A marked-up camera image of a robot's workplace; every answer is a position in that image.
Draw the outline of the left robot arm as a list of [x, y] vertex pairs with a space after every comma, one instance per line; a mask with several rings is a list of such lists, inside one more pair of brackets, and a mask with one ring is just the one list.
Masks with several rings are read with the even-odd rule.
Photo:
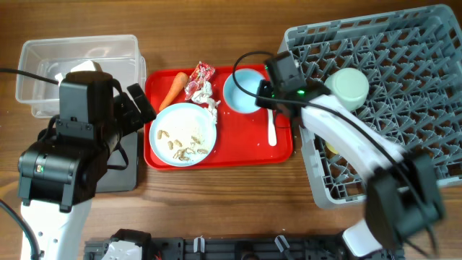
[[58, 88], [59, 113], [18, 161], [21, 259], [78, 257], [97, 182], [129, 165], [121, 139], [156, 118], [139, 84], [102, 71], [70, 72]]

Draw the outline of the mint green bowl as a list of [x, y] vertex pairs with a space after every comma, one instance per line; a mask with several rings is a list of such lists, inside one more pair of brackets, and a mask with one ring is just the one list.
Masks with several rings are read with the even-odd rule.
[[367, 77], [353, 68], [338, 70], [326, 79], [324, 85], [348, 111], [361, 107], [370, 89]]

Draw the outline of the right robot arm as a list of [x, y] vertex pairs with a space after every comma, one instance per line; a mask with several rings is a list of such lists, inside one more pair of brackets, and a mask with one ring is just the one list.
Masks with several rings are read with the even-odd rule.
[[405, 150], [353, 116], [322, 83], [308, 81], [293, 54], [268, 55], [269, 81], [258, 104], [300, 120], [301, 126], [335, 145], [365, 182], [363, 220], [342, 233], [344, 246], [357, 259], [382, 249], [395, 251], [426, 230], [434, 255], [433, 225], [445, 207], [428, 154]]

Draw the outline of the white plastic spoon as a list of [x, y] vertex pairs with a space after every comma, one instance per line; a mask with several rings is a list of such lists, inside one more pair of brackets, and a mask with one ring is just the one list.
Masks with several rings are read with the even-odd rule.
[[276, 128], [274, 125], [274, 114], [271, 109], [267, 110], [268, 114], [268, 143], [274, 147], [277, 145]]

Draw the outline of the yellow plastic cup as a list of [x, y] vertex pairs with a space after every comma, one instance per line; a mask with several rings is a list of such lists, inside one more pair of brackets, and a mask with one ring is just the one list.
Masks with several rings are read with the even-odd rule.
[[332, 152], [333, 154], [337, 155], [339, 152], [331, 145], [329, 144], [328, 142], [326, 142], [326, 148]]

